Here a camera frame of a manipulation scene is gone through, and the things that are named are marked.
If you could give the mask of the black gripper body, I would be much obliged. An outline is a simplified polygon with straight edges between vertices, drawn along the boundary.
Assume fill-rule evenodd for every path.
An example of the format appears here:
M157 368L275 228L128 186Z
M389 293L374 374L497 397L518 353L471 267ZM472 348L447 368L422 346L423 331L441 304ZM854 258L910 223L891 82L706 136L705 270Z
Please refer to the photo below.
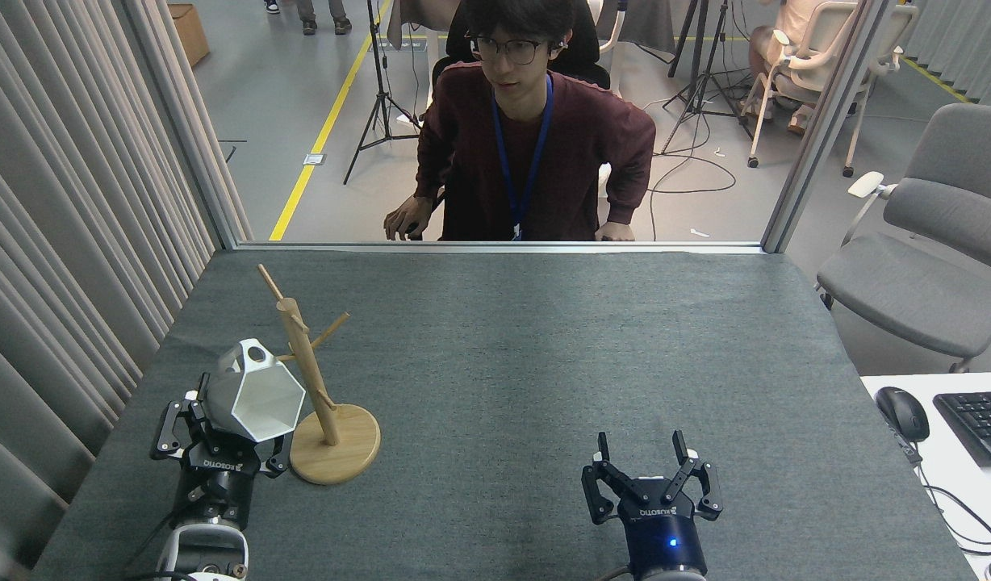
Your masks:
M207 523L214 518L235 529L247 529L253 477L261 460L245 439L216 445L190 445L181 459L181 478L174 497L174 525Z
M636 478L637 494L621 493L621 522L634 578L704 578L705 556L692 522L692 501L683 493L680 505L663 500L665 478Z

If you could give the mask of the person's right hand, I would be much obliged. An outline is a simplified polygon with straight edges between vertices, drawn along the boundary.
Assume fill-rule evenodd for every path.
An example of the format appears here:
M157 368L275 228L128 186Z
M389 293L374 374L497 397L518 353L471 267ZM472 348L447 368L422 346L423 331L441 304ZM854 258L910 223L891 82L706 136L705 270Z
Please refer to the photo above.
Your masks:
M426 196L408 196L383 220L386 239L389 241L420 238L428 228L434 210L434 201Z

